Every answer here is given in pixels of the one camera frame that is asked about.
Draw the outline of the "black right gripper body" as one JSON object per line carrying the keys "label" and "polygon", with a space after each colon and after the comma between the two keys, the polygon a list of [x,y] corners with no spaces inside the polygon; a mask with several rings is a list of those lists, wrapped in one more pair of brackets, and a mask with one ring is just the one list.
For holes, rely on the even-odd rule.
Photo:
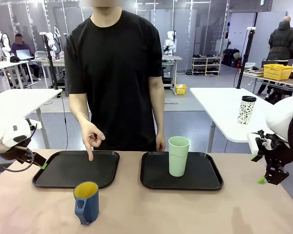
{"label": "black right gripper body", "polygon": [[263,158],[266,162],[266,172],[264,175],[268,183],[273,185],[280,184],[289,176],[289,173],[284,170],[284,166],[286,165],[286,156],[290,149],[285,142],[278,139],[256,137],[255,142],[258,150],[263,152]]}

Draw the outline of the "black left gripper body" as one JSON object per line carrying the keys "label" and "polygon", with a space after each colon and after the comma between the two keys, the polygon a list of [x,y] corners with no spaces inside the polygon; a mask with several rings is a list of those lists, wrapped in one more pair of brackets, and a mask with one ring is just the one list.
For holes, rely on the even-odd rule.
{"label": "black left gripper body", "polygon": [[34,153],[29,148],[21,146],[14,146],[7,152],[0,153],[0,157],[9,161],[16,160],[21,164],[34,162]]}

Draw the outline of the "person's right hand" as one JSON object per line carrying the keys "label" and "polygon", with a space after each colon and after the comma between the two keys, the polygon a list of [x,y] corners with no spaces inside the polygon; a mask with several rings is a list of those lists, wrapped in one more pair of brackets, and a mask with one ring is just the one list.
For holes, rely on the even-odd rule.
{"label": "person's right hand", "polygon": [[104,134],[90,121],[84,119],[80,122],[82,140],[88,153],[90,161],[93,160],[92,148],[98,148],[105,140]]}

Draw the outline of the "person's left hand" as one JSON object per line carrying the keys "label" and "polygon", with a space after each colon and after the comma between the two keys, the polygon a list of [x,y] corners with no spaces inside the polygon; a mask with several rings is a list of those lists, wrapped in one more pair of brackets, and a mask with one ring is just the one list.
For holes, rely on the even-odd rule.
{"label": "person's left hand", "polygon": [[166,148],[165,135],[162,132],[158,132],[156,135],[156,151],[163,152]]}

